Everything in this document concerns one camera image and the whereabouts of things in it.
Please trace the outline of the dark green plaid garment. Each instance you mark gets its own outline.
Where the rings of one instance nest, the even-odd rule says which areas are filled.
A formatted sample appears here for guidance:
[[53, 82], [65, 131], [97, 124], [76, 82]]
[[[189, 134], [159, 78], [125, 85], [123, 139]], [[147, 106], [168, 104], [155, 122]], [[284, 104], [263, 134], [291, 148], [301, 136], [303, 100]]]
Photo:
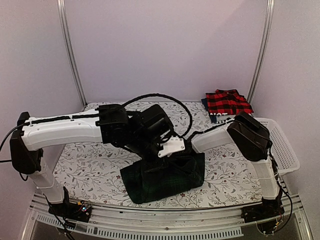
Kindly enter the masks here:
[[205, 154], [173, 154], [159, 167], [139, 160], [120, 170], [125, 190], [135, 204], [159, 201], [201, 187], [205, 178]]

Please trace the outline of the red black plaid shirt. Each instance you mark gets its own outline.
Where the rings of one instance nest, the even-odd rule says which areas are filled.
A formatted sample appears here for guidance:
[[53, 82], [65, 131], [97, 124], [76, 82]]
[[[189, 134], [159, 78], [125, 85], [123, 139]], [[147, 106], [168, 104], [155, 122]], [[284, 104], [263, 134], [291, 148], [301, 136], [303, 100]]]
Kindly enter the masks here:
[[247, 99], [236, 89], [206, 93], [207, 108], [210, 115], [237, 115], [240, 112], [253, 114], [254, 110]]

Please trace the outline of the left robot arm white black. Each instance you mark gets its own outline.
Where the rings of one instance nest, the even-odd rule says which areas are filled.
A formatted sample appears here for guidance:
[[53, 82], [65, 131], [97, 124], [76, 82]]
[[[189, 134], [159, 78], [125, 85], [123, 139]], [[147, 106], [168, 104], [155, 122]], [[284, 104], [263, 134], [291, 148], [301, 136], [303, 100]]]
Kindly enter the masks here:
[[127, 110], [126, 103], [105, 104], [52, 117], [32, 117], [23, 112], [3, 142], [9, 144], [13, 168], [32, 179], [52, 204], [62, 204], [69, 195], [42, 161], [46, 147], [110, 144], [140, 156], [153, 169], [186, 149], [185, 135], [175, 132], [170, 118], [157, 104], [144, 111]]

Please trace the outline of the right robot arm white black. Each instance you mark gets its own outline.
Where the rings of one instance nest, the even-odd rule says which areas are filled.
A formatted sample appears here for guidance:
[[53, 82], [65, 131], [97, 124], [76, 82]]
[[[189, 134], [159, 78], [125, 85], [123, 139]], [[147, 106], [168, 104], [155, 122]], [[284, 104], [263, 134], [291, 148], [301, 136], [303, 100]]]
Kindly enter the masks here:
[[188, 139], [196, 153], [234, 143], [242, 156], [251, 162], [260, 182], [264, 202], [280, 201], [279, 168], [272, 153], [270, 131], [258, 120], [241, 111], [231, 120], [205, 131], [195, 131]]

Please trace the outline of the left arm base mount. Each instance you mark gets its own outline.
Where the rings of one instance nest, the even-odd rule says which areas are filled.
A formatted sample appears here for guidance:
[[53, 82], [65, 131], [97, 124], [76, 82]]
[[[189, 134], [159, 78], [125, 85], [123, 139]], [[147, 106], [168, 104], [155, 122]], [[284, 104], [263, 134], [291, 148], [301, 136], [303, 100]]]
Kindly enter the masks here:
[[77, 203], [70, 202], [69, 192], [65, 187], [63, 187], [63, 193], [62, 203], [48, 202], [48, 212], [64, 219], [88, 223], [92, 214], [92, 205], [84, 200]]

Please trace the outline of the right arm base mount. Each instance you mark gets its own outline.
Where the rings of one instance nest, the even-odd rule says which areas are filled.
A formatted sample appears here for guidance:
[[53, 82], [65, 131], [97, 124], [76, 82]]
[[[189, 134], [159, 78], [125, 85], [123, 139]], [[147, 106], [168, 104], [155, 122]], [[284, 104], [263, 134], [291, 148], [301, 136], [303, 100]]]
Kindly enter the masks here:
[[240, 216], [245, 223], [262, 221], [256, 225], [258, 231], [263, 235], [273, 235], [284, 218], [281, 198], [261, 200], [260, 204], [243, 207]]

